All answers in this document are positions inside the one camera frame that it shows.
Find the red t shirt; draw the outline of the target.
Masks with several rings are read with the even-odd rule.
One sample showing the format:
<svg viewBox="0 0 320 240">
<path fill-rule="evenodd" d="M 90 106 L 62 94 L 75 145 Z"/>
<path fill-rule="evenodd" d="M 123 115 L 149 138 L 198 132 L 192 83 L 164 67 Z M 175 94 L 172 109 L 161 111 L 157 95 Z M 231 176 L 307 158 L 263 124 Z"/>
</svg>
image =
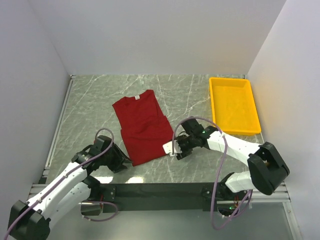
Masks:
<svg viewBox="0 0 320 240">
<path fill-rule="evenodd" d="M 122 97 L 112 105 L 121 126 L 121 137 L 132 165 L 139 166 L 166 155 L 173 129 L 152 89 Z"/>
</svg>

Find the yellow plastic tray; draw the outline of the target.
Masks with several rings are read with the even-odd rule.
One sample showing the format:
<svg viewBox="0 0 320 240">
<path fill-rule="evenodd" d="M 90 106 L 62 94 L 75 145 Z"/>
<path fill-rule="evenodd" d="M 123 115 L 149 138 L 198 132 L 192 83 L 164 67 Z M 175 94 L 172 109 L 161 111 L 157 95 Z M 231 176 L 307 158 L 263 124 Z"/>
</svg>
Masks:
<svg viewBox="0 0 320 240">
<path fill-rule="evenodd" d="M 211 77 L 212 121 L 230 135 L 253 136 L 262 129 L 248 79 Z"/>
</svg>

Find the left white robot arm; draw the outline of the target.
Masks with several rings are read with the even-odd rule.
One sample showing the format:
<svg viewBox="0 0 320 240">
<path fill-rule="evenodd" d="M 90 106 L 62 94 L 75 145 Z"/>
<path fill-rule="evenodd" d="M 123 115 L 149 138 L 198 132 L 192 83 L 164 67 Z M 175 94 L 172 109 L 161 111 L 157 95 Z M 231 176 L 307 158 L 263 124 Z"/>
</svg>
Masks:
<svg viewBox="0 0 320 240">
<path fill-rule="evenodd" d="M 26 202 L 17 201 L 10 210 L 8 229 L 4 235 L 16 240 L 45 240 L 53 226 L 79 203 L 118 207 L 113 203 L 115 188 L 104 190 L 92 172 L 101 166 L 114 174 L 127 169 L 132 161 L 114 143 L 112 137 L 99 135 L 93 144 L 77 152 L 71 162 L 43 190 Z"/>
</svg>

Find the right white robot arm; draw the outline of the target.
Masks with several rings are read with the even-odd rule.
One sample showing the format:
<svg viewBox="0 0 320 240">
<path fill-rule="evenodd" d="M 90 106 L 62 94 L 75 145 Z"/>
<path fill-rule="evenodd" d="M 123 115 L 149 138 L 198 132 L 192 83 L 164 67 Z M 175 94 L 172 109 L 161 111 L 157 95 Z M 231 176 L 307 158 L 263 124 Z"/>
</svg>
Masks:
<svg viewBox="0 0 320 240">
<path fill-rule="evenodd" d="M 247 171 L 233 172 L 223 179 L 219 187 L 222 198 L 230 200 L 238 192 L 248 190 L 270 196 L 290 175 L 289 167 L 272 143 L 245 141 L 223 132 L 212 121 L 208 127 L 203 127 L 199 120 L 194 116 L 182 120 L 179 125 L 185 134 L 173 135 L 164 150 L 180 160 L 189 156 L 194 148 L 206 148 L 221 152 L 222 161 L 229 156 L 245 164 Z"/>
</svg>

